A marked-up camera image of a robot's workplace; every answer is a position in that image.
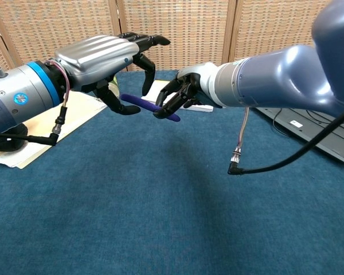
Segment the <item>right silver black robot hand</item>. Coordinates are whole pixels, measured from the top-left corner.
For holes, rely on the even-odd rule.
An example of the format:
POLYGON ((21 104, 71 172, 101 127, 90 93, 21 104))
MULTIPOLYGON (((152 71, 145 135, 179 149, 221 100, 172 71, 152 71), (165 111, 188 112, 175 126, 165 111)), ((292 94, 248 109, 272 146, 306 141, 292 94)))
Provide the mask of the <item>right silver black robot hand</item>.
POLYGON ((211 62, 180 69, 175 78, 161 89, 156 100, 160 109, 153 115, 158 119, 165 119, 180 108, 187 109, 193 105, 221 108, 209 93, 209 80, 216 71, 217 66, 211 62))

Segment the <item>woven folding screen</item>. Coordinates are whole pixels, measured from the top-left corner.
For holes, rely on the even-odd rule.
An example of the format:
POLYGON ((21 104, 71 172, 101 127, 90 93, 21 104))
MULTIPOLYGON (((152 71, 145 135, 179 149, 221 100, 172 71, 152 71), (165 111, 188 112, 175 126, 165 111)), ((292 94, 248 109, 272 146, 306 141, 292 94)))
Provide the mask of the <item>woven folding screen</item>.
POLYGON ((312 45, 314 19, 339 0, 0 0, 0 66, 45 60, 95 35, 160 34, 159 70, 312 45))

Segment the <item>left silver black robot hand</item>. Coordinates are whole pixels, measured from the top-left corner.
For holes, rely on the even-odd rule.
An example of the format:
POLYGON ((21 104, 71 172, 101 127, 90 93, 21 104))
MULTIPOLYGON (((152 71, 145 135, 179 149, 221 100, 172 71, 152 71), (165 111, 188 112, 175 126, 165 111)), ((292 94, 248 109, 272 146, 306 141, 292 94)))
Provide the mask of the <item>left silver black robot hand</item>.
POLYGON ((134 115, 140 108, 123 105, 109 89, 114 76, 131 64, 145 72, 142 95, 148 94, 155 78, 155 64, 143 54, 152 46, 170 44, 162 35, 122 33, 118 36, 99 35, 55 51, 49 61, 59 65, 69 80, 69 88, 77 92, 93 92, 113 112, 134 115))

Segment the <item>black white plush toy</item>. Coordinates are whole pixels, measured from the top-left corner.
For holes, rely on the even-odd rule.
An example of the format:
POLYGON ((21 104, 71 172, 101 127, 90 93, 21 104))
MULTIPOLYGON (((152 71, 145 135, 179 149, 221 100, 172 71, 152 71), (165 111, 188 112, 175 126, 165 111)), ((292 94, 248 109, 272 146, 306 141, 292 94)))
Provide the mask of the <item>black white plush toy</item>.
MULTIPOLYGON (((28 128, 24 124, 19 124, 5 132, 6 134, 27 135, 28 128)), ((0 152, 14 152, 21 149, 25 144, 24 140, 11 139, 0 137, 0 152)))

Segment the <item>black computer keyboard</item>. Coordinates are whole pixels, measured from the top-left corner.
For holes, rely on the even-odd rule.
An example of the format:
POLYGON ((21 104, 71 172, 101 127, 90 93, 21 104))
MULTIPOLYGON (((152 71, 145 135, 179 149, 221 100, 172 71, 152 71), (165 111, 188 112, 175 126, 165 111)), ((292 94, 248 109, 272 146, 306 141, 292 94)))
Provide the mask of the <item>black computer keyboard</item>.
MULTIPOLYGON (((307 142, 334 120, 324 113, 302 109, 256 108, 255 111, 270 119, 272 129, 277 133, 307 142)), ((316 148, 344 163, 344 124, 326 136, 316 148)))

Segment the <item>blue table mat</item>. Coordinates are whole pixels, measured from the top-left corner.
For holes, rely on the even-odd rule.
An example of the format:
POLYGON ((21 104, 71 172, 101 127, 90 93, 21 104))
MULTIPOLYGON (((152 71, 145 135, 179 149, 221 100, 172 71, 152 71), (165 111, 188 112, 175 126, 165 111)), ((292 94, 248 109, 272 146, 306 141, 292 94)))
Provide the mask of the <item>blue table mat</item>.
POLYGON ((105 109, 0 165, 0 275, 344 275, 344 165, 228 175, 243 113, 105 109))

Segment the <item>white notepad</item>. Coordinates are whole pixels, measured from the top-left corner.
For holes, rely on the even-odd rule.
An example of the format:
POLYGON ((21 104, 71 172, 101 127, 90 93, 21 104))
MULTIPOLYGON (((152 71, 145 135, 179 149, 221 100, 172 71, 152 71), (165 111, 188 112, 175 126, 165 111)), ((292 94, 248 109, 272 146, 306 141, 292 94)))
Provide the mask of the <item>white notepad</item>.
MULTIPOLYGON (((165 81, 165 80, 154 80, 148 94, 146 96, 142 96, 142 99, 155 104, 160 91, 168 83, 169 81, 165 81)), ((192 105, 191 107, 188 107, 188 108, 180 107, 180 109, 190 110, 190 111, 200 111, 200 112, 213 112, 214 110, 214 108, 210 105, 192 105)))

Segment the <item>green label drink bottle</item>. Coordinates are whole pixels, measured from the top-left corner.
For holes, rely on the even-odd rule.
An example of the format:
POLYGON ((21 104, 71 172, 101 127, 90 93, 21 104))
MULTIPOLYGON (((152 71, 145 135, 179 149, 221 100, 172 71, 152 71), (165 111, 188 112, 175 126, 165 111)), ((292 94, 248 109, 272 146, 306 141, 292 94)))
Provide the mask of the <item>green label drink bottle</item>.
POLYGON ((108 82, 108 89, 117 97, 119 98, 120 92, 119 92, 119 86, 116 76, 113 77, 112 80, 108 82))

